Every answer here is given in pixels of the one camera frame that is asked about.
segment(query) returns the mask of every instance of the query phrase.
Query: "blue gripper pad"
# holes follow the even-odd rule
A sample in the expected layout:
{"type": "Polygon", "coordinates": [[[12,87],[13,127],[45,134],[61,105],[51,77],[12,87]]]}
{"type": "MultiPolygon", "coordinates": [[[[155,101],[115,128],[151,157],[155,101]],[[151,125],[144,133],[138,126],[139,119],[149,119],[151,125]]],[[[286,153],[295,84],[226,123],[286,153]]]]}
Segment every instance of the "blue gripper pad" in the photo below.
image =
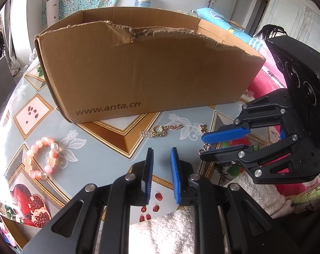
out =
{"type": "Polygon", "coordinates": [[[283,140],[283,139],[285,139],[285,138],[286,138],[286,135],[285,135],[285,133],[284,133],[283,129],[281,129],[281,132],[280,132],[280,139],[281,139],[281,140],[283,140]]]}
{"type": "Polygon", "coordinates": [[[172,148],[170,151],[170,167],[172,170],[172,178],[173,178],[173,190],[174,190],[174,198],[177,204],[180,204],[181,196],[180,196],[180,178],[177,170],[177,163],[174,149],[172,148]]]}
{"type": "Polygon", "coordinates": [[[249,133],[250,133],[250,129],[238,127],[231,130],[206,133],[202,136],[201,139],[204,143],[213,144],[213,143],[243,138],[245,135],[248,135],[249,133]]]}
{"type": "Polygon", "coordinates": [[[147,173],[147,183],[146,183],[146,200],[149,204],[150,200],[150,190],[152,189],[152,176],[153,176],[153,166],[154,166],[154,151],[152,148],[148,148],[146,162],[149,163],[149,172],[147,173]]]}

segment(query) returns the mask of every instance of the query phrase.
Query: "white fluffy fabric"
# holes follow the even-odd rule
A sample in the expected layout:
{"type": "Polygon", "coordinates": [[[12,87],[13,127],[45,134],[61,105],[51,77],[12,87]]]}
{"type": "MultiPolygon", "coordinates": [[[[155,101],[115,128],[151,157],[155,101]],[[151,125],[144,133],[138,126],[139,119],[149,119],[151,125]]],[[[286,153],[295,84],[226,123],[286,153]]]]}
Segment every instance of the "white fluffy fabric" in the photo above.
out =
{"type": "Polygon", "coordinates": [[[273,219],[292,213],[291,200],[286,200],[273,184],[254,184],[247,172],[241,173],[230,183],[238,183],[273,219]]]}

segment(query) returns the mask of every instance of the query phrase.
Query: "metal screw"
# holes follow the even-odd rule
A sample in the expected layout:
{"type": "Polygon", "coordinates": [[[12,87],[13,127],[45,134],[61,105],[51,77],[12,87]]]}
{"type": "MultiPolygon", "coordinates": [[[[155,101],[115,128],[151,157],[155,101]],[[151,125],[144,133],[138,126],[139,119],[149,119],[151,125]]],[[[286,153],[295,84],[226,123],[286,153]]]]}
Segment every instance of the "metal screw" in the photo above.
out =
{"type": "Polygon", "coordinates": [[[237,154],[237,156],[238,156],[240,159],[243,158],[244,155],[245,155],[244,151],[240,151],[240,152],[237,154]]]}
{"type": "Polygon", "coordinates": [[[200,179],[200,175],[194,173],[194,174],[191,174],[191,175],[189,176],[189,178],[190,178],[192,181],[198,181],[198,180],[200,179]]]}
{"type": "Polygon", "coordinates": [[[260,169],[257,169],[257,170],[255,171],[254,175],[255,175],[256,177],[260,177],[260,176],[262,175],[262,171],[261,171],[260,169]]]}
{"type": "Polygon", "coordinates": [[[87,184],[87,185],[85,186],[85,191],[86,191],[86,192],[92,192],[92,191],[94,191],[94,190],[95,190],[95,184],[93,184],[93,183],[87,184]]]}
{"type": "Polygon", "coordinates": [[[127,175],[125,175],[126,181],[133,181],[135,178],[136,178],[136,176],[133,173],[128,173],[127,175]]]}
{"type": "Polygon", "coordinates": [[[239,191],[240,190],[240,186],[237,183],[231,183],[229,185],[230,190],[232,191],[239,191]]]}

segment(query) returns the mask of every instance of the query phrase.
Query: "pillow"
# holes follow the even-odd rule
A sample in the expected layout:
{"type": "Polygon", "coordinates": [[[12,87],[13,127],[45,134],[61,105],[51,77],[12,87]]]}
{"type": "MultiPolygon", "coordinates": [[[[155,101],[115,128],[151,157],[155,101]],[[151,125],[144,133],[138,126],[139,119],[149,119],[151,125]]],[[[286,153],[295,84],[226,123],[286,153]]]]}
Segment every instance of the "pillow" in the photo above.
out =
{"type": "Polygon", "coordinates": [[[232,27],[227,22],[225,17],[222,14],[218,13],[217,11],[215,11],[214,9],[211,9],[211,8],[200,8],[200,9],[197,10],[197,12],[198,12],[198,15],[202,19],[205,19],[205,20],[213,23],[214,25],[217,25],[218,27],[227,30],[231,34],[234,34],[236,37],[238,37],[242,41],[246,42],[248,45],[250,45],[252,48],[257,50],[258,52],[260,51],[261,47],[263,46],[263,44],[258,39],[252,38],[251,36],[249,36],[245,32],[232,27]]]}

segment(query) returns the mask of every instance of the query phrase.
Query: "pomegranate illustration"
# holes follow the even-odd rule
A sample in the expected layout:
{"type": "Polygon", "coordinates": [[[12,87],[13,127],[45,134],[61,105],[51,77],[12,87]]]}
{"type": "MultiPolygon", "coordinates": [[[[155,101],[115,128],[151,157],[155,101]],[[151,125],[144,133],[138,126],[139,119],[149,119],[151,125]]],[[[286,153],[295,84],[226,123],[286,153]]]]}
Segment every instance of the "pomegranate illustration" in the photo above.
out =
{"type": "Polygon", "coordinates": [[[155,198],[156,198],[158,201],[162,201],[162,199],[163,199],[161,193],[156,193],[156,194],[155,194],[155,198]]]}
{"type": "Polygon", "coordinates": [[[30,226],[34,226],[35,227],[35,224],[31,221],[31,219],[23,219],[23,223],[24,225],[30,225],[30,226]]]}
{"type": "Polygon", "coordinates": [[[30,196],[28,206],[32,214],[32,222],[36,227],[44,227],[51,219],[51,215],[47,210],[44,200],[38,194],[30,196]]]}
{"type": "Polygon", "coordinates": [[[28,206],[28,200],[31,196],[28,188],[23,184],[16,184],[11,191],[15,212],[21,218],[26,218],[31,215],[31,209],[28,206]]]}

